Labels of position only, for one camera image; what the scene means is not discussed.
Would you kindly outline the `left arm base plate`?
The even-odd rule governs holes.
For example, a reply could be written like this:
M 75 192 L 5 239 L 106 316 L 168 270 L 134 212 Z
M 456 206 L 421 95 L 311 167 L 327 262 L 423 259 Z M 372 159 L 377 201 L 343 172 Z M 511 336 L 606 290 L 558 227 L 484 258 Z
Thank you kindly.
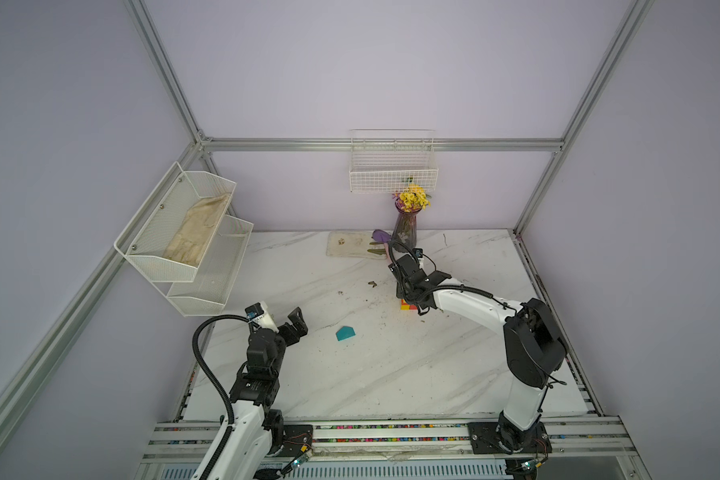
M 276 458 L 295 458 L 312 448 L 314 427 L 311 424 L 285 424 Z

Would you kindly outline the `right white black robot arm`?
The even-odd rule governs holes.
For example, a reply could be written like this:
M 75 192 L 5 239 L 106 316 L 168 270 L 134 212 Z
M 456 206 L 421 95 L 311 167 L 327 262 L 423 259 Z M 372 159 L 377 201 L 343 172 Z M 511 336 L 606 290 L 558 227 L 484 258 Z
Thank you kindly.
M 513 380 L 489 444 L 505 453 L 537 445 L 542 440 L 543 403 L 552 385 L 564 383 L 554 373 L 568 355 L 550 307 L 536 298 L 525 302 L 503 299 L 440 270 L 427 273 L 420 265 L 423 256 L 415 250 L 391 259 L 396 296 L 415 306 L 421 315 L 432 309 L 453 313 L 503 336 Z

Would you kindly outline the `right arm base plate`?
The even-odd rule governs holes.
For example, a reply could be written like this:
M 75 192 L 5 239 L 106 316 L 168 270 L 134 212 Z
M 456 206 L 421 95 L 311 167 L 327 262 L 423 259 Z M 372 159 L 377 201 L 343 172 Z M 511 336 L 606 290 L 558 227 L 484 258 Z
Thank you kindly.
M 528 430 L 519 430 L 505 420 L 470 422 L 468 437 L 474 454 L 549 454 L 552 446 L 544 424 L 537 420 Z

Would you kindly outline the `teal wood block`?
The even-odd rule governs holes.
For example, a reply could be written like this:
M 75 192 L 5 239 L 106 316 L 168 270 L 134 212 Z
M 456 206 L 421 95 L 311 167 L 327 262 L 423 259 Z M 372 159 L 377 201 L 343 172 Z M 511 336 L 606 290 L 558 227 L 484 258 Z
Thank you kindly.
M 336 339 L 338 341 L 344 341 L 348 340 L 356 335 L 356 332 L 353 327 L 350 326 L 342 326 L 340 327 L 336 332 Z

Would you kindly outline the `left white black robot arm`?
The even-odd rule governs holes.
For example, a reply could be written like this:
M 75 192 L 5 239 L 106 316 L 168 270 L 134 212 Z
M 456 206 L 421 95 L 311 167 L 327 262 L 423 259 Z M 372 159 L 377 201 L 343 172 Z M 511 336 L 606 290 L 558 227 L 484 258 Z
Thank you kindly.
M 249 329 L 246 361 L 230 388 L 212 372 L 199 345 L 203 331 L 221 320 L 241 321 Z M 213 316 L 194 331 L 193 355 L 225 409 L 219 431 L 195 470 L 195 479 L 282 479 L 312 457 L 313 428 L 299 426 L 299 433 L 290 438 L 282 412 L 272 407 L 286 349 L 307 334 L 299 307 L 278 326 L 262 302 L 247 307 L 243 316 Z

